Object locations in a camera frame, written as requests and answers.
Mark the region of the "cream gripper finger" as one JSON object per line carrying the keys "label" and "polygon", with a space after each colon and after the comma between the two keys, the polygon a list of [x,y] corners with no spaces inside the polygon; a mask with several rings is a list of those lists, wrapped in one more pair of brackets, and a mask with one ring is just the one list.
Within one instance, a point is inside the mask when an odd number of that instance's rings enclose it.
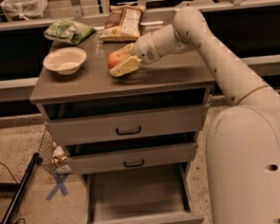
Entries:
{"label": "cream gripper finger", "polygon": [[134,54],[134,43],[130,43],[129,45],[126,45],[118,50],[116,50],[116,53],[120,54]]}
{"label": "cream gripper finger", "polygon": [[113,63],[110,74],[113,77],[120,77],[138,70],[140,67],[140,59],[137,56],[126,56],[124,58],[116,59]]}

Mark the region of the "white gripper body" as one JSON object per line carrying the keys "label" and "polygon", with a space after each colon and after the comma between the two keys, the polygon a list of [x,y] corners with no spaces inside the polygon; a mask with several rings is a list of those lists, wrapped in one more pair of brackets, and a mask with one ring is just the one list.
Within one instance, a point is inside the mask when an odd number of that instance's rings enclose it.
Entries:
{"label": "white gripper body", "polygon": [[152,64],[159,60],[159,52],[155,46],[154,35],[151,33],[141,36],[133,45],[132,50],[143,65]]}

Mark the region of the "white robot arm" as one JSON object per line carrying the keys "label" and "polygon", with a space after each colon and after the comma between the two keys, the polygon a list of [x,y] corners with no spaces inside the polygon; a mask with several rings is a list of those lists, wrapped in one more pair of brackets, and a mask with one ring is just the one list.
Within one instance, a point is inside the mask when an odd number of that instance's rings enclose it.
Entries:
{"label": "white robot arm", "polygon": [[195,48],[229,108],[210,124],[206,160],[213,224],[280,224],[280,94],[210,31],[198,9],[107,58],[112,76]]}

